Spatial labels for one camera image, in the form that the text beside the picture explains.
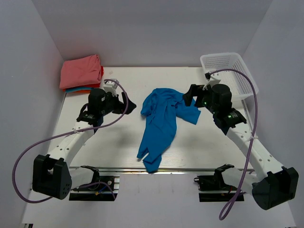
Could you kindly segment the blue t-shirt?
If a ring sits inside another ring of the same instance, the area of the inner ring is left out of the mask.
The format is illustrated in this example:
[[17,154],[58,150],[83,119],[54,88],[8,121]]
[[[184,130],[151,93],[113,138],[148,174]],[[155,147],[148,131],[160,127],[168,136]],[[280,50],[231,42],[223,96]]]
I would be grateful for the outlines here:
[[148,173],[155,173],[162,161],[162,154],[173,142],[177,123],[180,118],[196,125],[200,110],[194,106],[186,106],[183,94],[171,88],[156,88],[144,100],[141,115],[146,125],[137,158],[142,159]]

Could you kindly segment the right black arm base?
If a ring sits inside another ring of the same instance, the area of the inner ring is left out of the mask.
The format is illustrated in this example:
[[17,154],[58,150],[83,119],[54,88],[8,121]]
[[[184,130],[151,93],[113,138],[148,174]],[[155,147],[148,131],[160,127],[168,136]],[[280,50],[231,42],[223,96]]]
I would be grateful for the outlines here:
[[[193,181],[198,185],[200,202],[228,202],[237,191],[242,171],[234,169],[231,164],[224,164],[214,170],[214,174],[198,175]],[[237,171],[232,177],[239,176],[236,184],[228,185],[224,182],[223,173]]]

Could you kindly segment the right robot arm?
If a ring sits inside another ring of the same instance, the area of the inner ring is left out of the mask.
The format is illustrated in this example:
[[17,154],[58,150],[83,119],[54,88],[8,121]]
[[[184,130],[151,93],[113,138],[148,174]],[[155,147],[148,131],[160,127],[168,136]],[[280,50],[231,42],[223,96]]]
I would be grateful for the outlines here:
[[208,86],[192,84],[183,95],[186,106],[205,107],[213,115],[215,125],[242,151],[250,151],[249,163],[255,174],[246,174],[242,191],[253,196],[257,205],[271,209],[295,197],[299,174],[285,168],[262,143],[253,138],[246,118],[233,108],[232,93],[224,84]]

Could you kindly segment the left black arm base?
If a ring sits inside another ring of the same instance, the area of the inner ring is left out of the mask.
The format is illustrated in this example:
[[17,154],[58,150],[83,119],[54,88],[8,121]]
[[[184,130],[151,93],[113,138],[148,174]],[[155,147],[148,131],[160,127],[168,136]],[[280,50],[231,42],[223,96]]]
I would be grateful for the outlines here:
[[72,187],[70,201],[115,201],[119,190],[120,176],[92,166],[69,170]]

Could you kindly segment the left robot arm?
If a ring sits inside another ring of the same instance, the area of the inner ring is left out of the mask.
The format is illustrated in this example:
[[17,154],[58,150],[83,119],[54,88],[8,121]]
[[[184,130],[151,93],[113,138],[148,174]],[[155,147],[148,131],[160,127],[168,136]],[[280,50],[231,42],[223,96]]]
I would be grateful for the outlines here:
[[123,101],[113,92],[97,88],[91,90],[88,102],[80,110],[73,133],[66,136],[46,155],[38,155],[33,164],[32,188],[35,192],[63,200],[71,190],[85,187],[94,190],[100,185],[97,168],[81,166],[70,171],[69,167],[80,149],[103,124],[104,116],[130,114],[136,104],[122,93]]

